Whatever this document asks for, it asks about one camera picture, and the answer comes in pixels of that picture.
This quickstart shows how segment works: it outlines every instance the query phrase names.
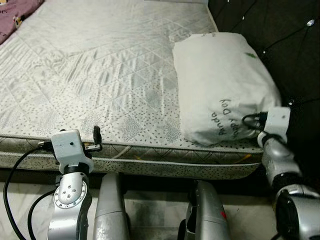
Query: purple blanket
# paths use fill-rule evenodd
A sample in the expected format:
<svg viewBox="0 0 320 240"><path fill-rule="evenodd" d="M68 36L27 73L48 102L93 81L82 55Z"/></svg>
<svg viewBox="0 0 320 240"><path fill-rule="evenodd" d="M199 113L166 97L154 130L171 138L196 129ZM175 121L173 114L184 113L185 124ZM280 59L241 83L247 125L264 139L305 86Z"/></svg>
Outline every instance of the purple blanket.
<svg viewBox="0 0 320 240"><path fill-rule="evenodd" d="M0 0L0 44L30 16L44 0Z"/></svg>

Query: dark upholstered headboard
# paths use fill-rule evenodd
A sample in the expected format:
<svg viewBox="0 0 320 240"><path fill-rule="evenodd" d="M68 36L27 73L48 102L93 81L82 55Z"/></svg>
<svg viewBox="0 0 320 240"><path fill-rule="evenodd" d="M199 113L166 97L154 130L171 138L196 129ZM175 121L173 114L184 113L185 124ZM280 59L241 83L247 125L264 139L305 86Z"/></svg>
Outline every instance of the dark upholstered headboard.
<svg viewBox="0 0 320 240"><path fill-rule="evenodd" d="M302 147L318 142L319 0L209 0L208 7L220 32L242 34L256 51L283 105L294 101L289 144Z"/></svg>

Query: bed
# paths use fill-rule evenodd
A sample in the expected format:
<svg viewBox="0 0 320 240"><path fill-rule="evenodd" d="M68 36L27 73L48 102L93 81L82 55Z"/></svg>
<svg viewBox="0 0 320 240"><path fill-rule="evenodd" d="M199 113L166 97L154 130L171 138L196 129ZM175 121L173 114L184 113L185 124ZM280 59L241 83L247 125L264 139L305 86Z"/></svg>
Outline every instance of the bed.
<svg viewBox="0 0 320 240"><path fill-rule="evenodd" d="M61 129L93 142L97 172L239 179L260 164L255 139L203 147L180 131L174 42L217 31L208 7L144 0L47 0L0 46L0 168ZM57 170L52 155L20 167Z"/></svg>

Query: silver cylinder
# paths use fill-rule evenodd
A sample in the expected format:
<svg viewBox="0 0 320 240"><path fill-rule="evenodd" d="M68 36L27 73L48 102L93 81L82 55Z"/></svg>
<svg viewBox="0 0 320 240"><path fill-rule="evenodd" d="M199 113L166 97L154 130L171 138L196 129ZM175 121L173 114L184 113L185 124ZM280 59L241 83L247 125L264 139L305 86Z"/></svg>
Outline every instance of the silver cylinder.
<svg viewBox="0 0 320 240"><path fill-rule="evenodd" d="M215 188L199 181L196 188L195 240L230 240L224 207Z"/></svg>
<svg viewBox="0 0 320 240"><path fill-rule="evenodd" d="M102 178L94 219L94 240L129 240L124 198L118 173Z"/></svg>

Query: pillowcase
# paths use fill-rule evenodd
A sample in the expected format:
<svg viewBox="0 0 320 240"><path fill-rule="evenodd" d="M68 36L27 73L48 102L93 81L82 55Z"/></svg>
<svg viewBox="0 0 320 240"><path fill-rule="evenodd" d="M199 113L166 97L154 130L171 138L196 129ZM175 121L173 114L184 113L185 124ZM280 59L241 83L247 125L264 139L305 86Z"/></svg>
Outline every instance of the pillowcase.
<svg viewBox="0 0 320 240"><path fill-rule="evenodd" d="M279 91L246 39L237 33L193 34L173 48L184 137L209 146L252 138L245 115L280 106Z"/></svg>

